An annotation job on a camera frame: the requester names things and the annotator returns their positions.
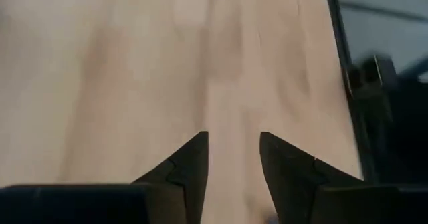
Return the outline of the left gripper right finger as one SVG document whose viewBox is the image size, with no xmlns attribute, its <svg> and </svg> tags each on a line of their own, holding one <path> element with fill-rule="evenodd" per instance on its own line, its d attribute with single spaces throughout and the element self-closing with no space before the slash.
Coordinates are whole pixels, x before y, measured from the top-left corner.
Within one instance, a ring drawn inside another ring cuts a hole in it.
<svg viewBox="0 0 428 224">
<path fill-rule="evenodd" d="M 280 224 L 310 224 L 316 192 L 322 185 L 363 183 L 270 132 L 260 134 L 259 152 Z"/>
</svg>

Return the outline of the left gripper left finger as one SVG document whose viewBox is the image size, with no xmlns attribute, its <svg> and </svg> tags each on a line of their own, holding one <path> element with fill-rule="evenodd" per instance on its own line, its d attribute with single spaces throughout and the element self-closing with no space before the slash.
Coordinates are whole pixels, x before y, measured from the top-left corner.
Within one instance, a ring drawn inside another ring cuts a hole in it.
<svg viewBox="0 0 428 224">
<path fill-rule="evenodd" d="M 208 172 L 209 133 L 200 131 L 133 183 L 161 183 L 182 187 L 187 224 L 200 224 Z"/>
</svg>

